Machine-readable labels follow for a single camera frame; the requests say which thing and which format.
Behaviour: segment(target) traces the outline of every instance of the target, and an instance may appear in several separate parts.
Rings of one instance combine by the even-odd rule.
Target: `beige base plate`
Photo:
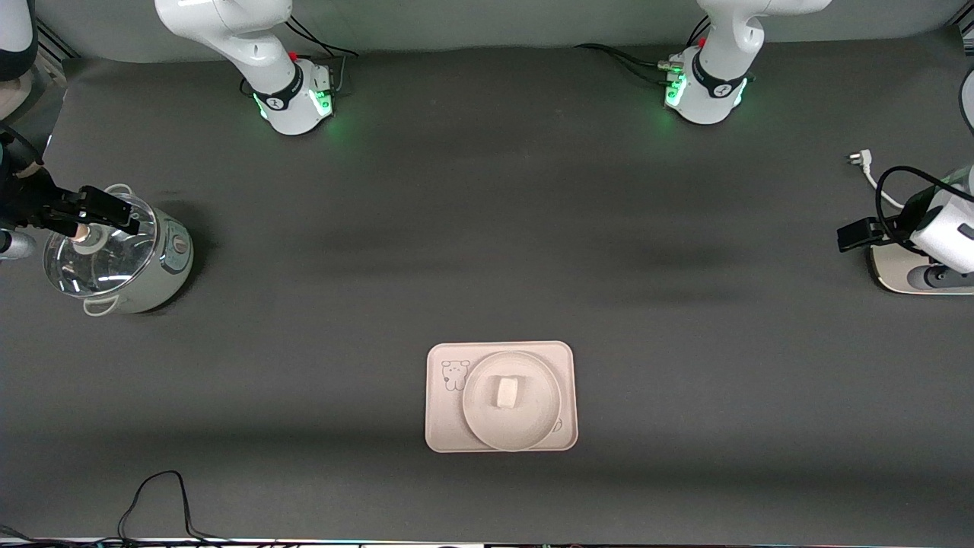
[[[470,342],[438,344],[427,356],[426,440],[437,452],[497,451],[470,430],[464,415],[468,375],[484,358],[498,352],[525,352],[543,361],[554,374],[561,394],[558,419],[539,444],[529,449],[568,450],[578,439],[575,406],[575,361],[560,341]]]
[[[870,261],[876,281],[888,290],[899,294],[974,294],[974,288],[947,288],[918,290],[907,281],[907,275],[914,268],[928,266],[930,260],[925,256],[912,254],[899,246],[873,246],[870,248]]]

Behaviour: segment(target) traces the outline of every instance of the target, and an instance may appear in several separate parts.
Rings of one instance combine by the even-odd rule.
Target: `gray tabletop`
[[[872,207],[845,154],[970,161],[955,31],[769,45],[717,127],[591,51],[348,72],[282,137],[228,62],[74,67],[56,180],[131,184],[197,271],[96,320],[39,256],[0,268],[0,521],[107,534],[176,468],[232,536],[974,543],[974,304],[884,293],[835,244]],[[432,346],[544,339],[575,350],[574,449],[426,447]],[[131,534],[179,534],[174,483],[143,504]]]

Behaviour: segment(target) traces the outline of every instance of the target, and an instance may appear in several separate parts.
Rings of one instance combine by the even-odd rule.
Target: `black band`
[[[734,78],[733,80],[721,80],[716,76],[707,74],[707,71],[703,70],[703,65],[700,64],[700,52],[696,52],[696,55],[693,56],[691,68],[693,69],[693,77],[696,78],[696,81],[707,89],[707,92],[712,98],[730,97],[731,93],[733,93],[733,91],[736,90],[747,77],[747,75],[744,74],[739,78]]]
[[[254,91],[253,94],[267,105],[271,110],[284,110],[291,103],[291,100],[301,91],[301,83],[304,81],[304,71],[297,64],[294,65],[294,78],[286,88],[274,94],[262,94]]]

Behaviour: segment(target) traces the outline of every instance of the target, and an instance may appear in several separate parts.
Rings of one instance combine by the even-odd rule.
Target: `white power cord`
[[[866,180],[868,180],[869,183],[873,185],[873,189],[876,190],[876,180],[873,178],[873,152],[868,148],[864,148],[855,154],[849,154],[848,161],[849,164],[862,168],[862,175],[866,176]],[[886,194],[885,190],[882,192],[882,199],[897,210],[903,209],[903,204],[894,200],[889,194]]]

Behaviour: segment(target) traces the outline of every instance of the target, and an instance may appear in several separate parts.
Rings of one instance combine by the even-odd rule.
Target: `cartoon bear drawing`
[[[446,381],[447,390],[463,390],[467,384],[467,367],[469,360],[455,360],[443,362],[443,380]]]

